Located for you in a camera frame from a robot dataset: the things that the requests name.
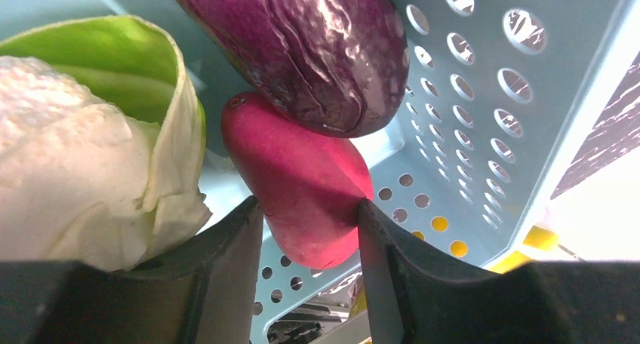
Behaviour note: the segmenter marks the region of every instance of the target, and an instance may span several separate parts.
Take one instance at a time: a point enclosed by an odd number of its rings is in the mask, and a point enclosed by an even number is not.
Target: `eggplant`
[[[390,0],[177,0],[283,115],[329,137],[361,137],[398,111],[408,77]]]

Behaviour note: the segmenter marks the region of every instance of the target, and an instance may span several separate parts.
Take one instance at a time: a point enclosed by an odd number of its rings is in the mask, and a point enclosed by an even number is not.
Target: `pink sweet potato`
[[[258,93],[239,94],[225,105],[222,133],[291,261],[329,269],[355,252],[358,204],[374,193],[367,165],[350,141],[302,128]]]

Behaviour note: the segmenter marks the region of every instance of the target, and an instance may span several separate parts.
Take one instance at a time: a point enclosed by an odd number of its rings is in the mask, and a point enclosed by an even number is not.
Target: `plastic basket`
[[[381,209],[440,250],[487,266],[522,241],[638,53],[640,0],[393,1],[409,40],[408,92],[392,124],[355,144]],[[169,31],[205,104],[208,148],[223,154],[220,108],[249,87],[174,0],[0,5],[0,38],[104,14],[137,14]],[[209,158],[201,189],[213,224],[249,191]],[[265,226],[252,343],[358,261],[312,272],[283,257]]]

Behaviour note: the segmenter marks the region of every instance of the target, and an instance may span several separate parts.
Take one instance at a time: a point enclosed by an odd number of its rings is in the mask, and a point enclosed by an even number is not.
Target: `blue basket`
[[[522,242],[638,54],[640,0],[393,1],[408,34],[409,88],[384,131],[354,140],[376,204],[440,250],[489,266]],[[207,113],[200,184],[211,224],[250,194],[214,154],[224,155],[221,106],[250,87],[174,0],[0,5],[0,38],[105,14],[136,14],[169,31]],[[326,272],[297,266],[265,226],[252,343],[266,342],[276,319],[358,267],[358,254]]]

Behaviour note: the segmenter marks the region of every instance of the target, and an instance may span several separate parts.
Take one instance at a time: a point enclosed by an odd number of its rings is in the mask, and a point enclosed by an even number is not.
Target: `purple eggplant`
[[[352,138],[385,127],[408,75],[390,0],[178,0],[227,60],[303,127]]]

